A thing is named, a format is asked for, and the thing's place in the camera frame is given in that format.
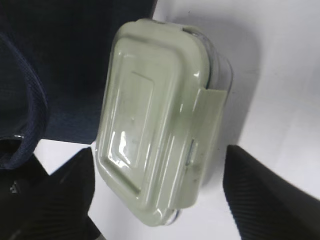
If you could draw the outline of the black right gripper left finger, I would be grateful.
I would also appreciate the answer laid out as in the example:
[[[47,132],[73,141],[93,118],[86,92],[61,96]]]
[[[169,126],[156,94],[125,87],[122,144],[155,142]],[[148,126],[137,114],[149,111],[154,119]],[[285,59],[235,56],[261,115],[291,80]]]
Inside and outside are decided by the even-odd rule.
[[[35,156],[0,172],[2,240],[96,240],[89,217],[95,191],[91,148],[83,148],[52,174]]]

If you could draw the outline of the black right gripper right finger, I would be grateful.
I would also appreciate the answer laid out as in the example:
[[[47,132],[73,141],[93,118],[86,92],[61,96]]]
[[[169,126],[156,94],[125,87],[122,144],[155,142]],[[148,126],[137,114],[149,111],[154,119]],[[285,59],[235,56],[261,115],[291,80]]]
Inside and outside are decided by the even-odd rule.
[[[222,184],[241,239],[320,238],[320,201],[237,145],[227,147]]]

